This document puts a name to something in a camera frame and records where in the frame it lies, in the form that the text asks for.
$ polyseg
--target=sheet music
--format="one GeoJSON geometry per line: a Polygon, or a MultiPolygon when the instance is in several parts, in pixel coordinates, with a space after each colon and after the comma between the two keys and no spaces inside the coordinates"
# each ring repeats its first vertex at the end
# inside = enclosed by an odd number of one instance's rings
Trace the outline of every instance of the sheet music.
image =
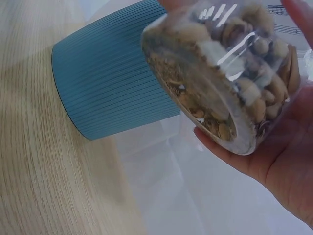
{"type": "Polygon", "coordinates": [[[303,57],[305,52],[310,48],[303,33],[292,21],[285,8],[281,5],[279,0],[265,0],[264,6],[267,8],[275,20],[275,33],[276,35],[295,45],[298,49],[299,57],[303,57]]]}

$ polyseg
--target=ribbed blue cup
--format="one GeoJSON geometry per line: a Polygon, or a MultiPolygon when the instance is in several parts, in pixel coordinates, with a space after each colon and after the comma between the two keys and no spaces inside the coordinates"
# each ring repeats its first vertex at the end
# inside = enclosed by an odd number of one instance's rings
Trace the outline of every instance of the ribbed blue cup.
{"type": "Polygon", "coordinates": [[[144,0],[87,25],[53,47],[57,90],[87,139],[179,114],[140,48],[144,27],[164,13],[157,0],[144,0]]]}

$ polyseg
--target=light wood grain surface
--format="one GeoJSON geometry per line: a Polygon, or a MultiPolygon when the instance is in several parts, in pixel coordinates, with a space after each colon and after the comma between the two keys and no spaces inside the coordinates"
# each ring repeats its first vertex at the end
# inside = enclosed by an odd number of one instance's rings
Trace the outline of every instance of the light wood grain surface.
{"type": "Polygon", "coordinates": [[[114,141],[88,141],[59,100],[52,46],[78,0],[0,1],[0,234],[141,235],[114,141]]]}

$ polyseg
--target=jar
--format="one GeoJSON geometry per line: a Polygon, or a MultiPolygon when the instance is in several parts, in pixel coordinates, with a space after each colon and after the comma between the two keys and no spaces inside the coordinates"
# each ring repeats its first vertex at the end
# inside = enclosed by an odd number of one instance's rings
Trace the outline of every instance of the jar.
{"type": "Polygon", "coordinates": [[[297,50],[262,4],[202,0],[148,25],[141,48],[163,89],[216,143],[253,153],[299,91],[297,50]]]}

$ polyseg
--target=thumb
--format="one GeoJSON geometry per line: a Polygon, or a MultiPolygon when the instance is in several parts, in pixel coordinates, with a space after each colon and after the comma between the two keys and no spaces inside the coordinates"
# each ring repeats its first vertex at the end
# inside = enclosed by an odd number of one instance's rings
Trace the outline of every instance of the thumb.
{"type": "Polygon", "coordinates": [[[281,0],[281,3],[313,48],[313,9],[303,0],[281,0]]]}

